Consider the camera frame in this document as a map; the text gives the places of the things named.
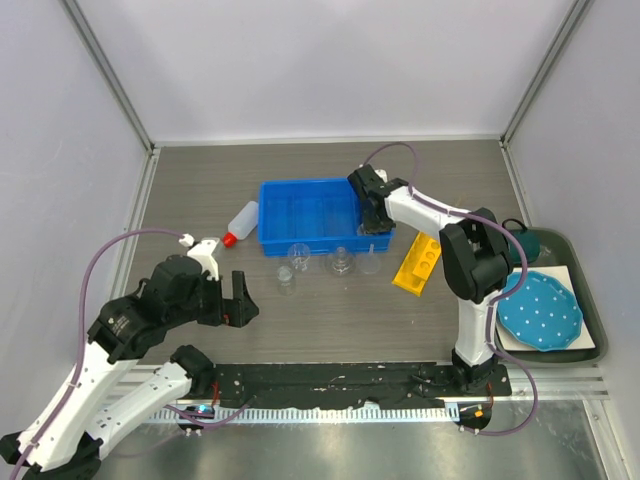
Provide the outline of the round glass flask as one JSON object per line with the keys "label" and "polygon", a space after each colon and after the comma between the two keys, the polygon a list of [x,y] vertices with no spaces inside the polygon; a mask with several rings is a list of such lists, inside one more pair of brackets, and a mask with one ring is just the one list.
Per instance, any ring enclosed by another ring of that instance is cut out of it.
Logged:
{"label": "round glass flask", "polygon": [[325,268],[336,276],[350,274],[355,270],[355,257],[346,247],[337,247],[326,256]]}

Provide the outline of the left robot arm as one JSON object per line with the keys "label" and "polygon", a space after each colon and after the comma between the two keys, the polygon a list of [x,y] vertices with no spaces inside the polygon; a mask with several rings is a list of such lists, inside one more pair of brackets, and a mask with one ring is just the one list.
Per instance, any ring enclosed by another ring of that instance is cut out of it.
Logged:
{"label": "left robot arm", "polygon": [[220,279],[197,260],[174,255],[133,293],[107,302],[47,407],[30,427],[2,437],[1,456],[13,468],[11,478],[90,479],[151,414],[185,396],[205,397],[215,383],[215,366],[196,347],[183,345],[141,386],[105,403],[169,330],[190,322],[246,326],[259,309],[241,271],[232,274],[232,293],[224,298]]}

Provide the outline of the small glass bottle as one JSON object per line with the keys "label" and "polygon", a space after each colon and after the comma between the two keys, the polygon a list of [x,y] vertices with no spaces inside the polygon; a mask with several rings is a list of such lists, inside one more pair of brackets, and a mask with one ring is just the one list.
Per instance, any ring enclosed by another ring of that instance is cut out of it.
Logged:
{"label": "small glass bottle", "polygon": [[295,292],[296,279],[294,271],[287,265],[281,265],[276,271],[278,290],[284,296],[290,296]]}

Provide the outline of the yellow test tube rack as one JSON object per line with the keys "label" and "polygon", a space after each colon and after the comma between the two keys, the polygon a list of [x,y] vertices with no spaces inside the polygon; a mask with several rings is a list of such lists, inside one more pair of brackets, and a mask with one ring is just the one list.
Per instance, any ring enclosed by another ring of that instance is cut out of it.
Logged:
{"label": "yellow test tube rack", "polygon": [[420,297],[440,257],[439,242],[419,232],[396,272],[392,284]]}

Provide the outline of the blue plastic divided bin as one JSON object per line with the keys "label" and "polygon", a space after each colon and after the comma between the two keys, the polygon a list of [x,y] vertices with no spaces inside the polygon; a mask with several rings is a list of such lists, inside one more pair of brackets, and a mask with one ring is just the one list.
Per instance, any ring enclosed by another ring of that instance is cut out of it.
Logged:
{"label": "blue plastic divided bin", "polygon": [[392,232],[357,235],[359,201],[346,178],[267,181],[259,192],[258,241],[267,257],[286,257],[294,243],[313,255],[344,246],[351,253],[389,250]]}

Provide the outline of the clear plastic funnel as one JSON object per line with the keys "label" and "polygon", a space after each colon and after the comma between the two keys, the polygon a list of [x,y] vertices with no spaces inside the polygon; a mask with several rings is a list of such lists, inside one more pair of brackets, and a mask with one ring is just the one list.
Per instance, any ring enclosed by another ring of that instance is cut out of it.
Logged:
{"label": "clear plastic funnel", "polygon": [[358,268],[366,275],[373,275],[380,271],[381,260],[375,252],[374,244],[370,244],[367,252],[358,256]]}

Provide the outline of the glass beaker with spout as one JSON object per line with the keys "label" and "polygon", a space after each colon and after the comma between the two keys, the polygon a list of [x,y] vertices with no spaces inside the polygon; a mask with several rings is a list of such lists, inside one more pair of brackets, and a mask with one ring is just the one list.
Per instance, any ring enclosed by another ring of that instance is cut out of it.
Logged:
{"label": "glass beaker with spout", "polygon": [[288,249],[289,262],[296,272],[306,272],[309,268],[310,258],[311,249],[305,243],[294,243]]}

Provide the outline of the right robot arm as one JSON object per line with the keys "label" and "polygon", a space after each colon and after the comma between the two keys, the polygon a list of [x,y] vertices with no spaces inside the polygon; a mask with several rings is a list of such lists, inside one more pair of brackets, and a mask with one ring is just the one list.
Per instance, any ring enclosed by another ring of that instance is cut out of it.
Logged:
{"label": "right robot arm", "polygon": [[348,182],[365,232],[387,233],[402,223],[438,241],[445,280],[458,299],[451,380],[460,393],[477,393],[497,363],[496,304],[513,271],[504,230],[488,209],[456,209],[420,194],[405,180],[384,180],[370,165],[353,171]]}

